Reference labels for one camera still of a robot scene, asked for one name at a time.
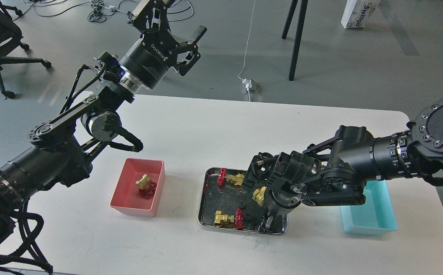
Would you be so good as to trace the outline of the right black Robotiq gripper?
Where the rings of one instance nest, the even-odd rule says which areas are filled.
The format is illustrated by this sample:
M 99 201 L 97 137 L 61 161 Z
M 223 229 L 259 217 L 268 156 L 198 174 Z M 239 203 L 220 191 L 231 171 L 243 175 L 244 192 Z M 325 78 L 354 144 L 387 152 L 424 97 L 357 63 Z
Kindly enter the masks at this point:
M 268 208 L 258 220 L 258 230 L 272 233 L 277 216 L 289 214 L 301 204 L 302 195 L 284 195 L 271 189 L 265 191 L 264 204 Z

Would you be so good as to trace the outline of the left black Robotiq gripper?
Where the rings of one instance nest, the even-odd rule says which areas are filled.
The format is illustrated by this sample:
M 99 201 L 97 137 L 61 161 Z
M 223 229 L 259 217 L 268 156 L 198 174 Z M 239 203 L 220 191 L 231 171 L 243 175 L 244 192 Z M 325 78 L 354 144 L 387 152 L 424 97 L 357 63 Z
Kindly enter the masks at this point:
M 128 12 L 128 24 L 140 31 L 140 39 L 129 49 L 119 64 L 122 74 L 119 84 L 128 91 L 141 87 L 154 89 L 169 68 L 185 76 L 201 55 L 197 43 L 207 32 L 199 26 L 186 42 L 172 36 L 167 9 L 174 0 L 141 0 Z

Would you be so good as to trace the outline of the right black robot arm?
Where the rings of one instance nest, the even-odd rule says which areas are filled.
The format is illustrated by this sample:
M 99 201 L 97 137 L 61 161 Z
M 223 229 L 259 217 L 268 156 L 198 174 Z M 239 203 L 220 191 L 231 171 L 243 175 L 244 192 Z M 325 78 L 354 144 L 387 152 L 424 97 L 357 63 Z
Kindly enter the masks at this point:
M 374 137 L 366 127 L 341 125 L 335 136 L 302 152 L 255 155 L 242 189 L 266 187 L 260 232 L 300 204 L 363 205 L 367 182 L 422 178 L 443 186 L 443 99 L 426 106 L 407 130 Z

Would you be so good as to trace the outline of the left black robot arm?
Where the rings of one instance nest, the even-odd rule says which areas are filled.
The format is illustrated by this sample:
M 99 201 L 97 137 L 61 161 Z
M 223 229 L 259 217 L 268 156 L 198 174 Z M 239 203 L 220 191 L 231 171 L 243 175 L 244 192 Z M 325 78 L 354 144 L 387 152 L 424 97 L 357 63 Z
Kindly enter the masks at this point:
M 118 108 L 132 103 L 141 88 L 154 89 L 169 68 L 184 76 L 200 59 L 197 42 L 207 31 L 199 26 L 188 41 L 177 41 L 167 17 L 173 3 L 142 0 L 129 12 L 129 24 L 141 33 L 137 42 L 120 60 L 104 52 L 94 67 L 83 65 L 60 114 L 31 130 L 31 148 L 0 168 L 0 271 L 17 262 L 53 273 L 36 244 L 44 220 L 28 212 L 32 195 L 89 178 L 92 161 L 107 146 L 143 149 L 141 140 L 122 127 Z

